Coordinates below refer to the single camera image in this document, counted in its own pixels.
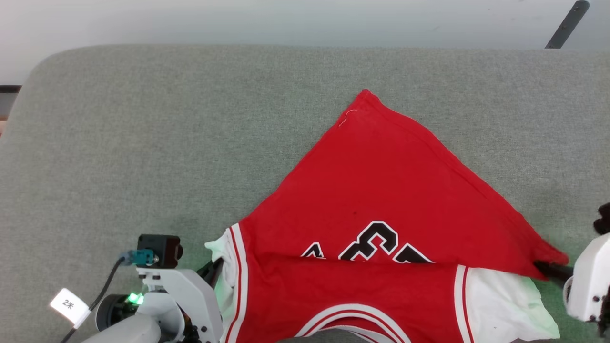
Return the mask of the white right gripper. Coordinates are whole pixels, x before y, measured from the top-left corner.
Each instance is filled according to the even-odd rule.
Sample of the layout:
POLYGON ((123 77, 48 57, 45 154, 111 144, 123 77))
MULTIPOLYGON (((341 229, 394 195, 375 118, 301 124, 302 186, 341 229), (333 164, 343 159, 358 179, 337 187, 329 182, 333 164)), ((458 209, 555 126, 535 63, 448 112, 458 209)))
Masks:
POLYGON ((578 256, 574 267, 536 261, 534 266, 553 283, 563 287, 567 314, 582 322, 600 322, 604 301, 609 299, 610 234, 593 239, 578 256))

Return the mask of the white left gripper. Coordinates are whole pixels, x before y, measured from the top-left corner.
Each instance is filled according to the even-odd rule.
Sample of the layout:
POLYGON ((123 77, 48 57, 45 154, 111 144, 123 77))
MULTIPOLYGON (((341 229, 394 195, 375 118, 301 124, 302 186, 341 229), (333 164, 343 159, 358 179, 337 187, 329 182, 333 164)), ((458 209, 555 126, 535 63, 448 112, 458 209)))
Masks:
POLYGON ((138 314, 150 315, 161 331, 173 334, 177 343, 185 337, 187 324, 196 326, 198 340, 217 343, 223 334, 222 315, 215 287, 222 273, 223 258, 210 260, 196 272, 188 269, 137 268, 148 287, 138 314))

